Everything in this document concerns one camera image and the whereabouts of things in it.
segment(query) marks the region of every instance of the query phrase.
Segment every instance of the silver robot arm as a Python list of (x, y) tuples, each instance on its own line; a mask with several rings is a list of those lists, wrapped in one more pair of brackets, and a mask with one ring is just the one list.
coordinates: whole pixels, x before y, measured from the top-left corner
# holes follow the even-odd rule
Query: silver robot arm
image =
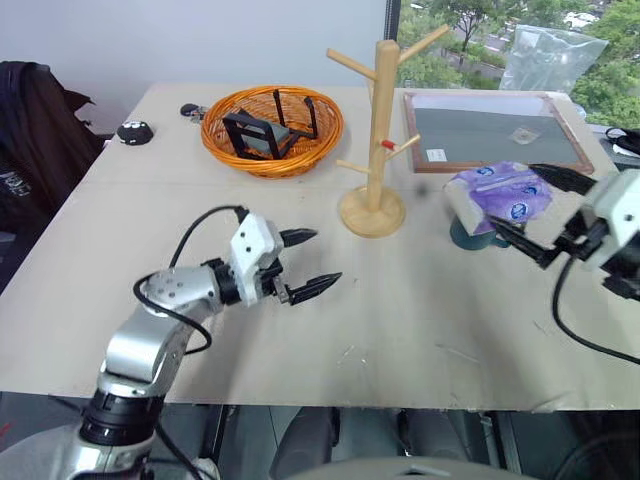
[[(203, 330), (200, 325), (225, 305), (251, 306), (271, 295), (294, 305), (338, 280), (340, 273), (323, 275), (291, 289), (280, 278), (282, 249), (316, 233), (308, 229), (278, 232), (272, 222), (249, 213), (231, 240), (229, 264), (215, 259), (200, 267), (170, 268), (139, 281), (137, 296), (142, 304), (109, 342), (97, 390), (51, 478), (144, 475), (164, 398), (183, 356), (189, 353), (187, 344), (194, 329)], [(209, 344), (210, 336), (204, 333)]]

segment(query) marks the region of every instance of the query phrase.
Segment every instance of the table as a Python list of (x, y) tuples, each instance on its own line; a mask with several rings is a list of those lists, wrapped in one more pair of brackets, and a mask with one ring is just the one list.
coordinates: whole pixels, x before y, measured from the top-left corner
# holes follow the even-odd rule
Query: table
[[(131, 285), (167, 265), (200, 213), (242, 203), (281, 229), (320, 234), (287, 249), (285, 280), (299, 285), (344, 272), (313, 301), (275, 299), (227, 308), (207, 322), (213, 348), (186, 358), (170, 401), (465, 409), (636, 409), (640, 370), (592, 352), (553, 323), (551, 290), (561, 261), (542, 271), (515, 249), (467, 252), (448, 236), (452, 212), (442, 186), (450, 175), (411, 174), (406, 156), (390, 162), (386, 183), (407, 206), (394, 235), (351, 234), (340, 197), (364, 181), (336, 168), (366, 164), (366, 88), (327, 87), (346, 122), (333, 153), (310, 173), (263, 180), (221, 164), (199, 127), (178, 114), (187, 102), (213, 104), (238, 85), (158, 84), (130, 119), (155, 131), (151, 143), (117, 142), (84, 180), (0, 297), (0, 390), (90, 396), (112, 333), (133, 311)], [(396, 92), (392, 140), (406, 138)], [(577, 116), (571, 104), (565, 116)], [(599, 177), (613, 165), (586, 125), (576, 133)], [(550, 241), (579, 205), (554, 191), (530, 235)], [(183, 264), (226, 256), (232, 215), (213, 218), (192, 238)], [(640, 351), (640, 309), (576, 268), (561, 299), (565, 321), (582, 336)], [(193, 344), (200, 341), (193, 336)]]

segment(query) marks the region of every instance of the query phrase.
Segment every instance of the white wall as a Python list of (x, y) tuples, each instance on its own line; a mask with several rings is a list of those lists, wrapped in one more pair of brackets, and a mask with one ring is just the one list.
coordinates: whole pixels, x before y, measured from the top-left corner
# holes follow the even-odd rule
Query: white wall
[(51, 66), (114, 131), (157, 81), (361, 85), (386, 0), (0, 0), (0, 60)]

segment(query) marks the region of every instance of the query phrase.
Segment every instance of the glass pane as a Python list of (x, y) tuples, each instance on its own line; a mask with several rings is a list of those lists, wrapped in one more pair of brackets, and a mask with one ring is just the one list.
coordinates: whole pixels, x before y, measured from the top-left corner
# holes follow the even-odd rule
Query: glass pane
[[(520, 44), (529, 35), (524, 39), (530, 42), (525, 42), (527, 54), (539, 54), (532, 70), (541, 78), (564, 79), (564, 70), (571, 70), (567, 64), (575, 60), (575, 78), (560, 82), (564, 88), (546, 89), (570, 94), (584, 108), (587, 122), (640, 127), (640, 1), (401, 0), (397, 41), (406, 48), (443, 24), (451, 25), (453, 32), (402, 64), (398, 86), (499, 89), (505, 68), (513, 71), (527, 64), (522, 50), (513, 50), (517, 31), (523, 36)], [(556, 42), (549, 53), (549, 42), (541, 41), (527, 25), (554, 29), (545, 31)], [(580, 34), (608, 45), (599, 53), (602, 43), (592, 42), (601, 44), (591, 50), (592, 58), (587, 58), (589, 52), (575, 55), (577, 44), (586, 38), (578, 38)], [(508, 65), (510, 54), (514, 56)], [(509, 88), (505, 83), (502, 88)], [(540, 89), (531, 82), (518, 88)]]

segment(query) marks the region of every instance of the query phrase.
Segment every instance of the wooden base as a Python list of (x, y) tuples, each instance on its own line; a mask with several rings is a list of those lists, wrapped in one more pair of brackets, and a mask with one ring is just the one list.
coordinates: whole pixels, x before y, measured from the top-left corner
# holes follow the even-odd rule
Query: wooden base
[(405, 208), (402, 198), (390, 188), (382, 187), (380, 210), (367, 208), (367, 187), (356, 188), (342, 197), (340, 216), (356, 235), (380, 238), (391, 235), (404, 222)]

